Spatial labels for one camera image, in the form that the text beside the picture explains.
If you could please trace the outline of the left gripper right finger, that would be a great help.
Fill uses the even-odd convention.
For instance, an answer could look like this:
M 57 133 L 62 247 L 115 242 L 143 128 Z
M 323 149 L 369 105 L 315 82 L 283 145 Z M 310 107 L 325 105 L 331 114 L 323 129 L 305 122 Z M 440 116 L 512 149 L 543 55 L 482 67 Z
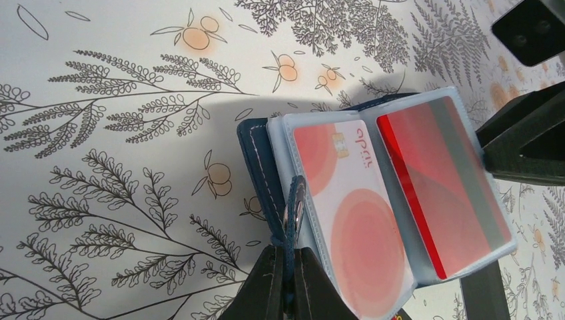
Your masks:
M 294 251 L 293 284 L 295 319 L 357 320 L 309 247 Z

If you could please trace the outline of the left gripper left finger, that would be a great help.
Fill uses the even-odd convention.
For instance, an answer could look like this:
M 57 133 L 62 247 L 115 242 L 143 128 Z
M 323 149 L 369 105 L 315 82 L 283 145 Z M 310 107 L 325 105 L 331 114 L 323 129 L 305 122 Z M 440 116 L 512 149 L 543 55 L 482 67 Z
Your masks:
M 280 247 L 266 246 L 240 291 L 219 320 L 283 318 L 283 262 Z

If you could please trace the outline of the blue leather card holder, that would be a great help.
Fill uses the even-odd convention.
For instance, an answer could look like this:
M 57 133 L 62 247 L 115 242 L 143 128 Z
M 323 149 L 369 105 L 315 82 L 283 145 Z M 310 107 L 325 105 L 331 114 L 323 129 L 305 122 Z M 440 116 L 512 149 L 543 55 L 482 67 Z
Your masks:
M 446 280 L 439 279 L 432 266 L 406 200 L 406 195 L 402 190 L 400 180 L 394 170 L 386 145 L 376 124 L 376 119 L 394 111 L 447 96 L 451 97 L 455 102 L 484 168 L 483 151 L 464 112 L 458 91 L 454 87 L 445 87 L 423 93 L 392 94 L 342 111 L 295 113 L 271 119 L 247 119 L 239 124 L 237 129 L 238 138 L 247 169 L 261 204 L 261 209 L 271 230 L 271 245 L 282 248 L 284 253 L 282 276 L 283 317 L 288 316 L 291 319 L 295 319 L 292 304 L 294 299 L 294 251 L 296 249 L 311 248 L 340 295 L 334 277 L 328 269 L 329 258 L 321 251 L 322 235 L 320 229 L 315 225 L 314 209 L 308 182 L 302 173 L 300 159 L 292 138 L 292 132 L 299 127 L 352 120 L 364 121 L 415 280 L 414 289 L 404 304 L 410 299 L 415 289 L 465 277 L 515 250 L 516 238 L 512 233 L 508 218 L 503 212 L 503 206 L 494 193 L 510 227 L 513 236 L 511 244 L 495 251 L 493 256 L 479 260 L 461 274 Z M 486 170 L 485 173 L 494 192 L 492 176 Z

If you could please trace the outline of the white card with red circle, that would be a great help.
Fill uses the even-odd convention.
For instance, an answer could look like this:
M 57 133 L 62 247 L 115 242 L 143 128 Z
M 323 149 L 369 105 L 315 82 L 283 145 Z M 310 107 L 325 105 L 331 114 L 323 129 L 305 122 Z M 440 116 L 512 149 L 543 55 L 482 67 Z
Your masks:
M 360 319 L 393 319 L 415 280 L 364 121 L 299 127 L 292 138 L 342 299 Z

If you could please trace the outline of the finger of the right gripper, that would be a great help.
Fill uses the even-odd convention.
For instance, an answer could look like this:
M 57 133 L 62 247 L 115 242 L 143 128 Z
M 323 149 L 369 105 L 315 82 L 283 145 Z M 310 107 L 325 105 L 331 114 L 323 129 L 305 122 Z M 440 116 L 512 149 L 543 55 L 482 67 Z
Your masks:
M 564 185 L 564 82 L 514 98 L 477 131 L 494 178 Z

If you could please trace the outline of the black card apart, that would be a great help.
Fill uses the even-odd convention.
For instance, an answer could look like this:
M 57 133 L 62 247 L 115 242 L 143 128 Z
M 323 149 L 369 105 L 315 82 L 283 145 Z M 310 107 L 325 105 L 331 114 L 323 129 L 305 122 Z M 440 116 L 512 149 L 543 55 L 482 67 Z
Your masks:
M 460 286 L 468 320 L 511 320 L 498 261 L 460 278 Z

